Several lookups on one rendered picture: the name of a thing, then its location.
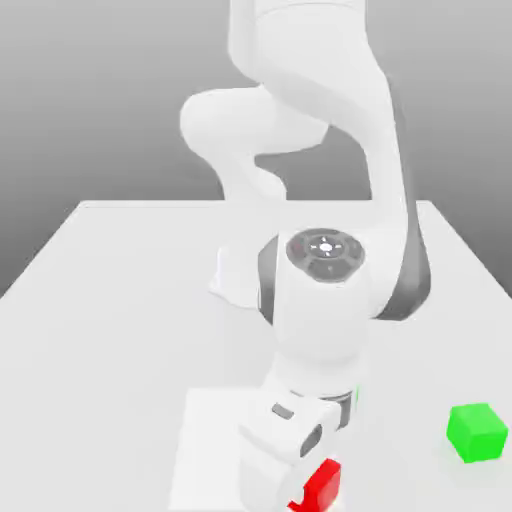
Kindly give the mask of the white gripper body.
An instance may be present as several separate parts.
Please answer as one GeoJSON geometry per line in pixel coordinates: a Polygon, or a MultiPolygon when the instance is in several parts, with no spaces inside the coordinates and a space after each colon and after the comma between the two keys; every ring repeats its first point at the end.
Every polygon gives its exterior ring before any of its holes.
{"type": "Polygon", "coordinates": [[[296,436],[262,440],[240,433],[239,490],[249,512],[286,512],[309,478],[296,436]]]}

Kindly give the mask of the small red cube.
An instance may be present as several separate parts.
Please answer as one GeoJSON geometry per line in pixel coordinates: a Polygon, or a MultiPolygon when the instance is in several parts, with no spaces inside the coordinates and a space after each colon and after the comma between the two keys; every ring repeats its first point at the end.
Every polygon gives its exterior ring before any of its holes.
{"type": "Polygon", "coordinates": [[[288,508],[293,512],[326,512],[338,496],[340,479],[340,463],[325,459],[303,486],[302,501],[290,501],[288,508]]]}

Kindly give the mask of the small green cube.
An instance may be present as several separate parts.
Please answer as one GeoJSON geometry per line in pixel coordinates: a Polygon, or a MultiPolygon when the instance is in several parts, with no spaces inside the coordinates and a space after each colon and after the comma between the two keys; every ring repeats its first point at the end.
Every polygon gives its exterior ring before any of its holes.
{"type": "Polygon", "coordinates": [[[453,406],[446,437],[464,463],[497,460],[509,428],[488,403],[453,406]]]}

